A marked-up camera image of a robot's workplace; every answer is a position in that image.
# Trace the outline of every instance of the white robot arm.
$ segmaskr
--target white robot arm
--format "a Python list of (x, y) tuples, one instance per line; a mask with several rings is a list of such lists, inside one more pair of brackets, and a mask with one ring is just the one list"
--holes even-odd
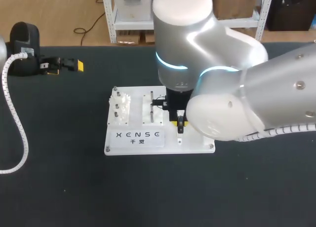
[(215, 18), (212, 0), (154, 0), (153, 10), (159, 78), (190, 94), (195, 130), (220, 141), (316, 130), (315, 44), (268, 61), (260, 42)]

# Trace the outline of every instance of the white shelf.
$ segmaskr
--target white shelf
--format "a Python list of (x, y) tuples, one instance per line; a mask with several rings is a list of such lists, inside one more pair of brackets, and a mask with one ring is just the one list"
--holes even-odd
[(117, 13), (116, 6), (114, 7), (113, 15), (115, 16), (114, 27), (117, 31), (124, 30), (153, 30), (154, 23), (151, 21), (121, 21)]
[[(118, 31), (123, 30), (153, 30), (154, 23), (151, 21), (121, 21), (119, 19), (119, 14), (117, 13), (116, 7), (114, 8), (113, 15), (115, 17), (115, 29)], [(230, 19), (221, 20), (225, 26), (229, 28), (252, 28), (258, 27), (259, 13), (253, 11), (253, 15), (250, 18), (240, 18), (240, 19)]]
[[(153, 21), (121, 21), (116, 6), (112, 11), (111, 0), (103, 0), (106, 18), (108, 22), (109, 35), (112, 43), (116, 43), (117, 30), (153, 30)], [(229, 28), (257, 28), (256, 39), (261, 40), (263, 30), (269, 13), (271, 0), (262, 0), (261, 14), (253, 11), (250, 18), (221, 20)]]

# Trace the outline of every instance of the cable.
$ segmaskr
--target cable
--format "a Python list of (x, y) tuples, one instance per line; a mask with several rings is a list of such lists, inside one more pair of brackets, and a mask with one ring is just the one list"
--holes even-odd
[[(297, 132), (312, 132), (312, 131), (316, 131), (316, 124), (304, 124), (304, 125), (293, 125), (293, 126), (291, 125), (287, 127), (271, 129), (266, 132), (270, 134), (270, 136), (274, 137), (274, 136), (282, 135), (282, 134), (297, 133)], [(239, 139), (236, 139), (236, 141), (251, 142), (251, 141), (259, 140), (262, 138), (265, 138), (263, 134), (255, 133), (255, 134), (247, 135)]]
[(158, 100), (159, 98), (164, 98), (164, 99), (166, 99), (165, 96), (159, 96), (159, 97), (156, 98), (156, 100)]
[(25, 163), (25, 161), (28, 157), (28, 154), (29, 154), (28, 139), (26, 137), (26, 134), (25, 134), (25, 131), (23, 129), (22, 123), (20, 121), (20, 118), (15, 111), (13, 102), (12, 102), (11, 97), (10, 97), (8, 82), (7, 82), (8, 70), (9, 70), (10, 65), (13, 63), (14, 60), (24, 59), (24, 58), (28, 58), (27, 53), (12, 54), (11, 57), (9, 57), (9, 59), (6, 61), (5, 65), (3, 67), (3, 71), (2, 71), (2, 88), (3, 88), (4, 97), (5, 97), (5, 100), (8, 104), (8, 106), (9, 106), (9, 109), (11, 111), (11, 114), (12, 114), (12, 117), (15, 121), (15, 124), (19, 129), (19, 132), (20, 132), (20, 135), (21, 135), (21, 138), (23, 141), (24, 152), (23, 152), (23, 156), (22, 156), (20, 163), (18, 163), (14, 168), (7, 169), (7, 170), (0, 170), (0, 174), (10, 174), (10, 173), (13, 173), (13, 172), (17, 171), (18, 169), (20, 169), (23, 166), (23, 164)]
[[(103, 3), (103, 0), (96, 0), (95, 2), (96, 2), (96, 3)], [(82, 41), (83, 41), (83, 38), (85, 37), (85, 35), (86, 35), (89, 31), (92, 30), (92, 28), (95, 26), (95, 24), (97, 24), (98, 20), (100, 20), (101, 17), (104, 16), (104, 15), (105, 15), (105, 12), (104, 12), (101, 16), (99, 16), (98, 19), (96, 19), (96, 21), (93, 23), (93, 25), (91, 26), (91, 28), (90, 28), (89, 30), (86, 30), (85, 28), (81, 28), (81, 27), (74, 29), (74, 33), (75, 33), (75, 34), (83, 34), (83, 36), (82, 36), (82, 38), (81, 38), (80, 46), (82, 46)]]

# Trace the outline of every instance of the black table surface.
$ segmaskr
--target black table surface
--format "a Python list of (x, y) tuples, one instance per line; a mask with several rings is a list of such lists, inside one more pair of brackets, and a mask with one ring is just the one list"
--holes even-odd
[[(270, 58), (303, 46), (265, 44)], [(0, 176), (1, 227), (316, 226), (316, 133), (217, 142), (214, 154), (105, 156), (116, 86), (160, 85), (154, 47), (44, 47), (84, 73), (12, 77), (30, 153)], [(22, 155), (0, 95), (0, 169)]]

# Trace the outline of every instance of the bolt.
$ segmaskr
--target bolt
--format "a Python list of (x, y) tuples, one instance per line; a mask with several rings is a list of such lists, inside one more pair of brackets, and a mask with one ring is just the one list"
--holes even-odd
[(296, 86), (296, 89), (303, 90), (305, 88), (305, 82), (300, 80), (300, 81), (295, 83), (295, 86)]
[(316, 113), (312, 111), (306, 111), (305, 116), (306, 117), (315, 117)]

